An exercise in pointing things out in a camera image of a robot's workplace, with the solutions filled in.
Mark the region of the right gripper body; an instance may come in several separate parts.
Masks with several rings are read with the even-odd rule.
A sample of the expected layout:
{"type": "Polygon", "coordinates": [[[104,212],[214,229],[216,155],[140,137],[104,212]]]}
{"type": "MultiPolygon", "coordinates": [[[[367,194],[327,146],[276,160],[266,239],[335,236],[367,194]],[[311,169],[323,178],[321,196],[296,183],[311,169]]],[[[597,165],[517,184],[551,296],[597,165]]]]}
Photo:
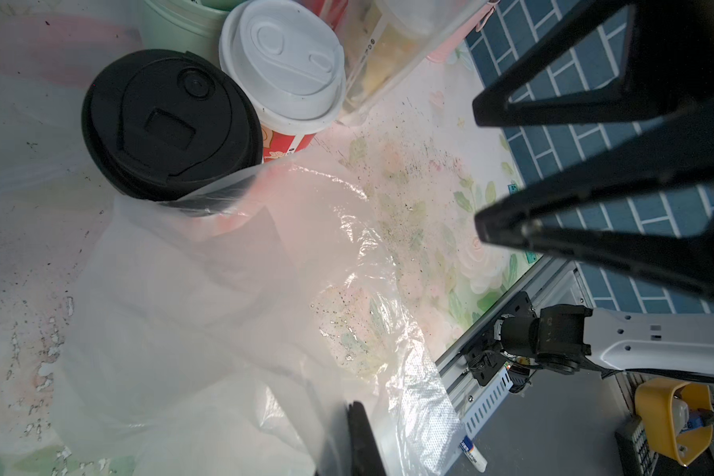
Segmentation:
{"type": "Polygon", "coordinates": [[[671,115],[714,97],[714,1],[631,1],[624,120],[671,115]]]}

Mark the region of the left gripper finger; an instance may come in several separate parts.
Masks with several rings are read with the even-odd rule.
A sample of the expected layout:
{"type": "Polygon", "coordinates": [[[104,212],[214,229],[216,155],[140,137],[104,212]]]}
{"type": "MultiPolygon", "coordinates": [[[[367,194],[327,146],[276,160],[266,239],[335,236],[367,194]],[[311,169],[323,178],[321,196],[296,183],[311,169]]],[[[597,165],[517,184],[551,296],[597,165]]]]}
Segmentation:
{"type": "Polygon", "coordinates": [[[348,406],[347,422],[351,445],[351,475],[386,476],[378,444],[362,403],[353,402],[348,406]]]}

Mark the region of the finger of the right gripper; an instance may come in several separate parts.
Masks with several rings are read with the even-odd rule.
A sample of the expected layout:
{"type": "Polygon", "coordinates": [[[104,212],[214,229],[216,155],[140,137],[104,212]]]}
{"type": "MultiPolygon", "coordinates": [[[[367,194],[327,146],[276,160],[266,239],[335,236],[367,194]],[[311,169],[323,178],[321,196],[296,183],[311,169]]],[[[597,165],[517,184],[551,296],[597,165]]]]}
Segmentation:
{"type": "Polygon", "coordinates": [[[471,53],[484,90],[473,101],[476,121],[509,127],[510,106],[601,89],[622,73],[630,7],[613,13],[556,58],[535,71],[515,71],[535,61],[539,41],[559,30],[578,1],[502,1],[481,32],[471,34],[471,53]]]}
{"type": "Polygon", "coordinates": [[[714,301],[714,214],[694,236],[555,228],[544,217],[575,208],[714,182],[714,112],[680,117],[474,218],[484,243],[572,258],[714,301]]]}

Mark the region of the red cup black lid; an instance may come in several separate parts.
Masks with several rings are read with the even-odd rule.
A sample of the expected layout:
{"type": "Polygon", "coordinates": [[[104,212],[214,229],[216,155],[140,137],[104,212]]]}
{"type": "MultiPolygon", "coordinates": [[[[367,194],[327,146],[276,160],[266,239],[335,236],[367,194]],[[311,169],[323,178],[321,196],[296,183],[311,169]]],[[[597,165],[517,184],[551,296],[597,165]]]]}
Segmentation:
{"type": "Polygon", "coordinates": [[[81,131],[109,184],[137,200],[180,200],[263,162],[249,97],[192,53],[143,50],[105,67],[85,95],[81,131]]]}

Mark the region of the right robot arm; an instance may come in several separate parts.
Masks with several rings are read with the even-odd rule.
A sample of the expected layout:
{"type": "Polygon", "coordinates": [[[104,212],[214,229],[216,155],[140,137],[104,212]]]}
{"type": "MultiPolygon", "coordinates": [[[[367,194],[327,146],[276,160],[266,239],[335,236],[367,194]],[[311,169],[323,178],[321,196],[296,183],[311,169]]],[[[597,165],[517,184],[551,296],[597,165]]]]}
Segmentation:
{"type": "MultiPolygon", "coordinates": [[[[474,99],[481,127],[662,124],[478,212],[484,243],[581,261],[714,301],[714,212],[685,237],[579,230],[545,216],[598,202],[714,184],[714,1],[581,1],[474,99]],[[513,103],[512,94],[620,11],[621,71],[607,85],[513,103]]],[[[556,305],[502,324],[501,343],[561,374],[639,372],[714,385],[714,313],[654,315],[556,305]]]]}

